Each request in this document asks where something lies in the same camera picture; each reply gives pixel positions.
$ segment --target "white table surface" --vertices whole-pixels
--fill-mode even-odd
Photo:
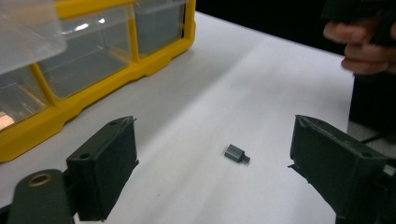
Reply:
[[[132,115],[140,164],[106,223],[333,224],[330,206],[288,165],[295,115],[347,130],[353,77],[341,56],[199,12],[195,20],[193,46],[164,69],[0,164],[0,206],[12,202],[19,180],[64,171],[89,137]],[[230,144],[249,165],[223,156]]]

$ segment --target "yellow plastic frame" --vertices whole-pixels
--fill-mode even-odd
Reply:
[[[133,0],[66,0],[55,2],[55,6],[60,19],[69,19],[109,7],[132,6],[133,2]],[[168,65],[177,55],[186,51],[195,38],[195,3],[196,0],[189,0],[186,4],[183,37],[143,59],[139,58],[135,21],[131,15],[129,25],[133,54],[132,62],[128,67],[68,98],[57,98],[52,93],[39,65],[37,63],[31,64],[30,68],[40,88],[47,96],[49,105],[32,117],[0,131],[0,162],[14,160],[60,132],[67,121],[77,116],[88,105],[93,104],[128,82],[154,74]]]

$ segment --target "clear plastic drawer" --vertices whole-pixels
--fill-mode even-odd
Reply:
[[[128,66],[132,60],[129,7],[113,7],[61,21],[64,53],[39,63],[60,98],[81,91]]]
[[[0,0],[0,76],[61,53],[60,30],[51,0]]]
[[[134,2],[139,55],[144,57],[180,39],[186,0]]]
[[[33,116],[47,105],[27,67],[0,76],[0,130]]]

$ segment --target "screw hole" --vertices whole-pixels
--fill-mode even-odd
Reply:
[[[90,153],[84,153],[84,154],[79,156],[80,159],[87,159],[89,157],[90,157]]]
[[[52,179],[52,175],[49,174],[40,174],[36,175],[29,180],[29,187],[38,187],[48,183]]]

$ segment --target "finger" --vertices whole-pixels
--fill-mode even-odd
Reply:
[[[350,59],[371,61],[373,63],[396,61],[396,47],[347,44],[344,53]]]
[[[367,32],[367,40],[371,37],[374,33],[375,29],[378,27],[378,24],[381,22],[381,15],[378,13],[376,16],[372,18],[362,18],[355,20],[351,23],[353,26],[364,27]]]
[[[387,63],[373,63],[345,58],[341,65],[358,75],[373,75],[388,69]]]
[[[367,31],[360,26],[346,25],[341,22],[328,22],[323,30],[323,35],[340,44],[360,43],[367,36]]]

